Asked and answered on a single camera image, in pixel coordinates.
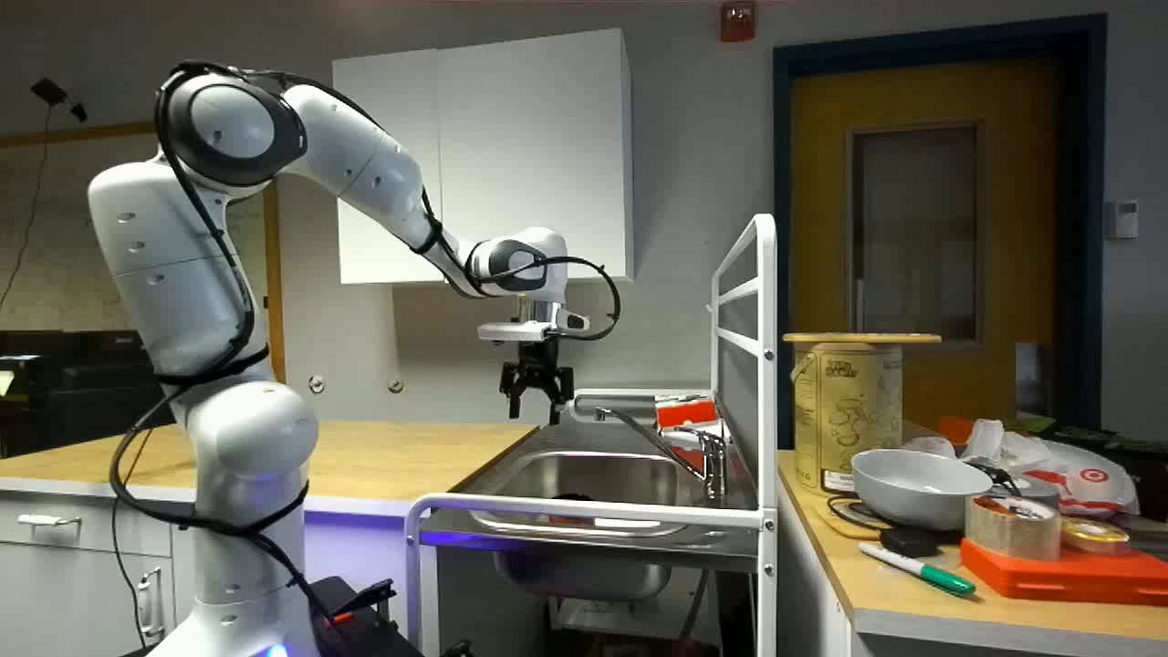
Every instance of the upper cabinet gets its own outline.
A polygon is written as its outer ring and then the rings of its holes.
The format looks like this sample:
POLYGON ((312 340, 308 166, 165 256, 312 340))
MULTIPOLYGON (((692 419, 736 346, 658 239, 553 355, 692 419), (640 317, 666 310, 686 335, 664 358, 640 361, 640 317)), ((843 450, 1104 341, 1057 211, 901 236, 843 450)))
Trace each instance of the upper cabinet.
MULTIPOLYGON (((332 85, 416 159, 460 247, 552 226, 572 256, 630 278, 630 102, 619 28, 332 63, 332 85)), ((443 273, 340 203, 340 278, 443 273)))

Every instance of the countertop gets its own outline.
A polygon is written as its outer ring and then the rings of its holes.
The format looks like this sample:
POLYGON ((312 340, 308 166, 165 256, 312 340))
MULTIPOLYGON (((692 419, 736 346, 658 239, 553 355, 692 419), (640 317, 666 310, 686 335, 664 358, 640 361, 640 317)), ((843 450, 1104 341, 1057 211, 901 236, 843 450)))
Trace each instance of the countertop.
POLYGON ((958 567, 957 548, 946 548, 938 567, 977 584, 977 599, 957 599, 910 571, 872 560, 856 549, 872 531, 833 518, 829 496, 797 474, 793 453, 776 459, 782 490, 787 494, 826 575, 833 579, 856 633, 968 641, 1003 650, 1051 654, 1168 654, 1165 607, 1104 607, 1104 603, 1036 603, 1003 599, 958 567))
MULTIPOLYGON (((320 424, 308 509, 406 514, 416 496, 457 490, 527 433, 527 424, 320 424)), ((115 439, 95 439, 0 459, 0 490, 109 496, 114 450, 115 439)), ((151 431, 131 490, 143 498, 194 498, 194 450, 170 424, 151 431)))

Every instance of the metal rack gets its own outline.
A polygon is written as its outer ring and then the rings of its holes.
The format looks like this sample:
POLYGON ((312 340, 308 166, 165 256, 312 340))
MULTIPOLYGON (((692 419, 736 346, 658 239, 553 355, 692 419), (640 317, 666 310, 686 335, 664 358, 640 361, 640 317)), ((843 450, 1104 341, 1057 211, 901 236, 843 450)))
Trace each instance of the metal rack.
POLYGON ((754 531, 754 654, 776 654, 776 236, 773 216, 760 211, 736 233, 730 253, 713 273, 713 391, 722 411, 753 431, 736 431, 736 440, 753 456, 754 508, 660 508, 660 503, 598 503, 598 498, 544 498, 544 496, 480 496, 480 494, 435 494, 418 496, 406 514, 406 591, 407 591, 407 640, 424 646, 424 591, 418 591, 418 531, 430 509, 497 509, 497 514, 569 514, 569 518, 623 518, 623 521, 679 521, 704 528, 749 528, 754 531), (754 333, 727 329, 727 310, 754 302, 754 333), (722 369, 727 355, 753 361, 749 380, 735 380, 722 369))

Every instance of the fire alarm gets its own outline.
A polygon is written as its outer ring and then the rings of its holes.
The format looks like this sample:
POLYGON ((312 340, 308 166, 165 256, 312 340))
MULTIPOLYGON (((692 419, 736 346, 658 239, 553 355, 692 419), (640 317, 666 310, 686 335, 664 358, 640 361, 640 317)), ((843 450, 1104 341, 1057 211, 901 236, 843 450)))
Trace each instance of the fire alarm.
POLYGON ((753 40, 754 37, 754 0, 730 0, 719 6, 722 40, 753 40))

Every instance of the door frame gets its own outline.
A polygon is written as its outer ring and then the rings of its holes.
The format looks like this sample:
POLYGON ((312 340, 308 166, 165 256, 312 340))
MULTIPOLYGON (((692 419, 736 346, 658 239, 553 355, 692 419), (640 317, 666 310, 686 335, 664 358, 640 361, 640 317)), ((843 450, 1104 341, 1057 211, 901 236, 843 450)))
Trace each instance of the door frame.
MULTIPOLYGON (((1056 164, 1056 414, 1097 427, 1101 380, 1101 113, 1104 113, 1104 15, 1073 15, 1011 25, 864 37, 773 46, 773 216, 776 216, 776 329, 787 333, 787 199, 793 199, 793 85, 821 74, 1051 57, 1057 69, 1056 164)), ((793 380, 782 380, 776 440, 793 446, 793 380)))

